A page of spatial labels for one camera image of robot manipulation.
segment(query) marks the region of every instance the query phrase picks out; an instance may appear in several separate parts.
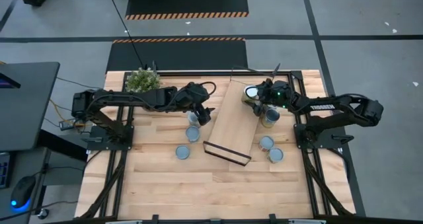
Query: black mat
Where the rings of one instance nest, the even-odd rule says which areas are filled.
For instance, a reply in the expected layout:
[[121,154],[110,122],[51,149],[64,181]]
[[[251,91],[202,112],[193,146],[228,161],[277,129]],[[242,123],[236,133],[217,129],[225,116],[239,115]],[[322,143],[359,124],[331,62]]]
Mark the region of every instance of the black mat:
[[246,17],[247,0],[129,0],[126,19]]
[[[134,39],[144,64],[154,60],[158,70],[207,70],[248,67],[243,38]],[[141,67],[130,40],[115,40],[107,71],[132,71]]]

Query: computer monitor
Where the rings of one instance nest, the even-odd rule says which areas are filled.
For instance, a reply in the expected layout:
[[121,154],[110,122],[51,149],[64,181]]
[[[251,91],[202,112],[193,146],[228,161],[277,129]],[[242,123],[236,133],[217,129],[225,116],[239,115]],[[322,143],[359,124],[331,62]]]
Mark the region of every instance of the computer monitor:
[[0,89],[19,89],[20,83],[0,73]]

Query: wooden board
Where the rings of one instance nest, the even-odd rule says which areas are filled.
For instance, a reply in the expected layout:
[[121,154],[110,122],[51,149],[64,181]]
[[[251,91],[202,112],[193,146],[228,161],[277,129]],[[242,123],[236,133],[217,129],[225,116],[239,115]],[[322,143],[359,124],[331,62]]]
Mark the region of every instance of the wooden board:
[[[123,74],[109,72],[107,89],[120,91]],[[303,77],[307,96],[325,96],[319,71],[305,70]],[[263,77],[233,79],[259,84]],[[174,152],[178,145],[188,143],[184,134],[189,125],[186,114],[148,113],[141,108],[135,109],[134,146],[128,154],[119,219],[151,219],[153,214],[159,214],[161,219],[267,219],[269,213],[275,213],[277,218],[311,217],[303,161],[295,146],[294,116],[280,109],[281,118],[273,128],[264,128],[258,123],[250,151],[252,161],[242,167],[206,154],[202,147],[216,122],[229,78],[162,78],[164,87],[174,85],[181,88],[189,81],[217,84],[215,94],[204,103],[216,108],[211,113],[212,121],[201,128],[198,142],[188,144],[190,158],[179,161]],[[117,108],[104,108],[104,112],[113,118],[116,111]],[[276,147],[284,151],[282,162],[271,164],[267,161],[266,154],[258,148],[263,135],[271,135]],[[104,186],[108,154],[103,151],[86,168],[76,216],[88,209]],[[321,150],[320,156],[328,187],[345,208],[354,212],[342,159],[325,150]],[[323,213],[318,188],[316,193],[319,210]]]
[[242,164],[247,164],[250,161],[245,156],[250,156],[251,144],[258,123],[258,117],[254,115],[252,108],[241,101],[245,86],[237,81],[230,82],[210,137],[207,139],[207,143],[204,143],[205,151]]

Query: blue light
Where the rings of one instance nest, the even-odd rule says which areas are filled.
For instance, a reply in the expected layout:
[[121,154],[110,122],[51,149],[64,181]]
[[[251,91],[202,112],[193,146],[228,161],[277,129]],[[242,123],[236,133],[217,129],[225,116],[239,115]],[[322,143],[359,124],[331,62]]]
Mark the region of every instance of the blue light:
[[28,207],[29,207],[29,205],[31,204],[31,199],[29,199],[27,202],[26,202],[26,204],[24,204],[22,207],[18,207],[18,208],[15,208],[15,207],[11,207],[12,208],[12,211],[13,212],[15,212],[15,213],[21,213],[21,212],[24,212],[24,211],[26,211],[26,210],[28,210]]

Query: white label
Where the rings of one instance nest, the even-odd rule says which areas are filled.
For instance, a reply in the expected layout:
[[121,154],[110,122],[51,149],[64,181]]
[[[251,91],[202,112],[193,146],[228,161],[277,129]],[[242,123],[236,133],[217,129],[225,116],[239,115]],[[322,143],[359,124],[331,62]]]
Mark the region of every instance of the white label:
[[313,110],[326,110],[326,109],[335,109],[335,106],[333,106],[331,104],[327,104],[327,105],[310,106],[310,108],[313,109]]

